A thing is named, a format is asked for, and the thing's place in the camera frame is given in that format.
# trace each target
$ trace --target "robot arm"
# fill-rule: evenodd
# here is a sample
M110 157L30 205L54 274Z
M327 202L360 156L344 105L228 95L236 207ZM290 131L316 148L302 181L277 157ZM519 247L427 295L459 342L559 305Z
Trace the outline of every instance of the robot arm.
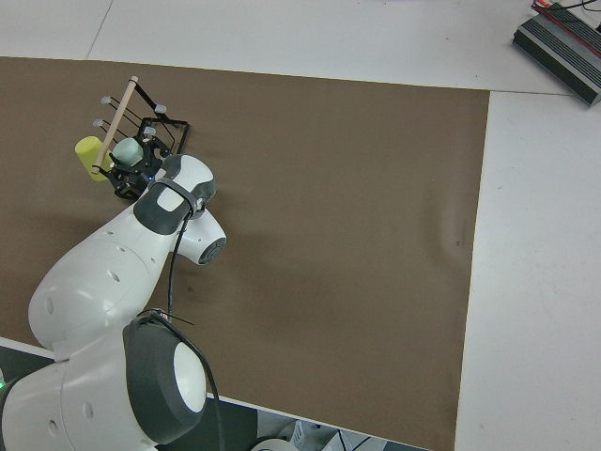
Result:
M215 189L203 163L170 156L157 181L39 284L29 322L55 363L0 390L0 451L147 451L200 420L201 362L168 328L136 315L190 205L198 210L183 232L183 256L206 264L225 235L205 210Z

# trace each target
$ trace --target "brown mat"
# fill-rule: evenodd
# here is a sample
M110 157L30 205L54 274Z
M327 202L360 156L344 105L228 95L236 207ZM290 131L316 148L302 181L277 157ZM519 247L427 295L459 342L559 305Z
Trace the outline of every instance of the brown mat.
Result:
M176 314L223 394L452 449L486 91L0 58L0 335L35 343L37 283L124 208L73 146L131 75L216 174L229 243Z

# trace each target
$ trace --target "white tabletop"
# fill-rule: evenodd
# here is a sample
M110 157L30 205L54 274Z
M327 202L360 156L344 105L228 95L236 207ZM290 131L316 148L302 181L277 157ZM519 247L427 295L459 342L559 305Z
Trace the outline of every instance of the white tabletop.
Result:
M455 449L589 450L601 443L601 109L511 46L529 3L0 0L0 55L496 91Z

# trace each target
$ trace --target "wooden stick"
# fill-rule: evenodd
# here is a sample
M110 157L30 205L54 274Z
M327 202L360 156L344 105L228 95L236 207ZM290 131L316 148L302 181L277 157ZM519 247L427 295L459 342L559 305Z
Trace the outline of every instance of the wooden stick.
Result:
M102 142L102 147L100 148L100 151L98 152L98 156L96 157L96 161L94 162L94 165L92 166L92 174L99 173L99 167L102 165L102 162L104 161L104 156L106 155L106 152L109 149L111 141L113 140L113 137L115 136L116 129L119 126L119 122L121 121L121 118L123 117L123 113L125 113L125 109L128 106L128 102L130 101L131 94L133 94L133 90L135 89L135 85L137 82L138 82L138 77L130 78L128 87L125 89L125 92L123 93L123 97L121 98L121 102L119 103L119 106L115 111L115 116L113 117L113 120L111 121L111 127L109 127L109 130L106 133L106 136L104 136L104 141Z

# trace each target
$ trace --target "yellow object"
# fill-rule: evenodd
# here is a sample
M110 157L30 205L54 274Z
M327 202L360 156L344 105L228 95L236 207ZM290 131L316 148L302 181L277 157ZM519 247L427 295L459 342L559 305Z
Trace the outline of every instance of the yellow object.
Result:
M87 136L75 145L75 153L84 165L89 176L95 181L106 180L106 177L103 174L92 173L92 164L96 161L96 157L98 156L101 147L102 141L96 136ZM102 169L109 171L111 169L111 162L111 157L109 157L108 152L106 152L101 166Z

